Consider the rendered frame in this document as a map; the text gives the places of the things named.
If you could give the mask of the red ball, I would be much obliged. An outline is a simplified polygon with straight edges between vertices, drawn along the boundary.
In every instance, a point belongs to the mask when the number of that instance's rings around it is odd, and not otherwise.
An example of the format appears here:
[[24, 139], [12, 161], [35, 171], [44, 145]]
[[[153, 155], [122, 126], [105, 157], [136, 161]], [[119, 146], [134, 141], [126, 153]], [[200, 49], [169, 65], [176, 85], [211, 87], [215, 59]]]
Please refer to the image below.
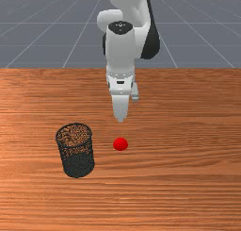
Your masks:
[[128, 141], [125, 138], [116, 138], [113, 141], [113, 147], [118, 151], [126, 150], [128, 148]]

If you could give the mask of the dark mesh basket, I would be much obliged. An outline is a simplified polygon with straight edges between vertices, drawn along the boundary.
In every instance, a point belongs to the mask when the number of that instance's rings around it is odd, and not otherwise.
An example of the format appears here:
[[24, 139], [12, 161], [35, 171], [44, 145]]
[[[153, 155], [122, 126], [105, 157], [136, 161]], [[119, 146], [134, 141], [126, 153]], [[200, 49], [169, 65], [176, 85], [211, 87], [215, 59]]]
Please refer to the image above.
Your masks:
[[86, 124], [62, 126], [56, 132], [56, 144], [63, 171], [68, 177], [81, 178], [93, 171], [92, 131]]

